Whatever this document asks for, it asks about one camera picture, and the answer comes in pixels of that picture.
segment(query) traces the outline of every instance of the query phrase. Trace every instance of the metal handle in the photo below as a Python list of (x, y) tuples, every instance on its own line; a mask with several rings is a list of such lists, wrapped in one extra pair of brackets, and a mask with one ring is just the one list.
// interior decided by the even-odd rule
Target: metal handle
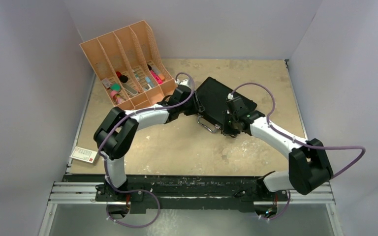
[(197, 122), (198, 122), (198, 124), (199, 125), (201, 125), (202, 127), (204, 127), (205, 129), (207, 129), (209, 132), (211, 132), (211, 133), (216, 133), (219, 129), (221, 129), (221, 127), (219, 126), (219, 125), (215, 125), (215, 129), (214, 130), (212, 130), (212, 129), (210, 129), (209, 127), (207, 127), (206, 125), (204, 125), (204, 124), (202, 124), (199, 120), (202, 118), (202, 116), (201, 115), (198, 115), (198, 118), (197, 118)]

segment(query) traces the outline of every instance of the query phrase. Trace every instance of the marker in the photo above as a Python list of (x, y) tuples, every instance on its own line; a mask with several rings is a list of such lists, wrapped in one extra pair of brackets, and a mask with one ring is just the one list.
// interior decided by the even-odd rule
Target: marker
[(159, 71), (155, 65), (152, 66), (152, 69), (154, 73), (156, 73), (160, 77), (161, 80), (164, 81), (166, 79), (165, 76), (162, 74), (162, 72)]
[(147, 64), (147, 67), (149, 68), (151, 75), (154, 77), (154, 79), (157, 81), (157, 83), (159, 85), (163, 84), (163, 81), (160, 79), (160, 77), (158, 75), (156, 75), (154, 73), (154, 71), (152, 71), (152, 68), (151, 68), (151, 66), (149, 64)]

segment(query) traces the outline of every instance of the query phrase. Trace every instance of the pink highlighter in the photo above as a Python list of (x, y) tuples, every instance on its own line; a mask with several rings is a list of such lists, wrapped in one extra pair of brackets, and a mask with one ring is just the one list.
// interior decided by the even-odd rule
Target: pink highlighter
[(151, 75), (154, 77), (154, 79), (157, 81), (157, 83), (158, 83), (159, 85), (163, 84), (163, 81), (160, 79), (160, 77), (159, 77), (158, 75), (156, 75), (156, 74), (154, 73), (154, 71), (152, 70), (151, 66), (150, 66), (149, 64), (147, 64), (147, 66), (148, 66), (148, 68), (149, 68), (149, 70), (150, 70)]

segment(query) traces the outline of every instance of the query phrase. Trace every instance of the white enclosure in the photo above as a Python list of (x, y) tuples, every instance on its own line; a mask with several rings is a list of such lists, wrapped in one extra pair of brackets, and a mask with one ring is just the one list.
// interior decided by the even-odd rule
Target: white enclosure
[(287, 59), (322, 0), (65, 0), (84, 41), (142, 19), (166, 58)]
[[(289, 70), (309, 136), (366, 147), (331, 184), (345, 235), (378, 235), (378, 0), (325, 0)], [(334, 171), (357, 154), (328, 152)]]
[[(345, 234), (378, 235), (378, 0), (0, 0), (0, 235), (36, 235), (62, 178), (93, 76), (79, 43), (140, 20), (165, 58), (289, 59), (308, 136), (366, 146), (332, 186)], [(357, 154), (328, 152), (334, 171)]]

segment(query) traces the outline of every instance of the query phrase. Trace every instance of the desk organizer compartment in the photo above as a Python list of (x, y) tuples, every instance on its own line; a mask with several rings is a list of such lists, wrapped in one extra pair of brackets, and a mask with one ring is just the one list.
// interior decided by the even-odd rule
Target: desk organizer compartment
[[(110, 96), (112, 90), (104, 88), (114, 106), (123, 110), (152, 106), (171, 95), (177, 86), (161, 62), (153, 31), (145, 21), (104, 34), (80, 46), (99, 80), (108, 78), (111, 83), (121, 86), (119, 95), (122, 101), (119, 104)], [(160, 77), (160, 82), (153, 77), (148, 65), (154, 75)], [(117, 72), (128, 77), (126, 85), (136, 90), (137, 95), (126, 92)]]
[(149, 64), (153, 71), (158, 75), (159, 71), (163, 81), (172, 80), (173, 78), (167, 72), (166, 68), (161, 63), (160, 53), (158, 52), (157, 43), (154, 39), (154, 33), (151, 27), (145, 21), (140, 21), (129, 26), (135, 33), (138, 43), (140, 44), (141, 51), (147, 64)]

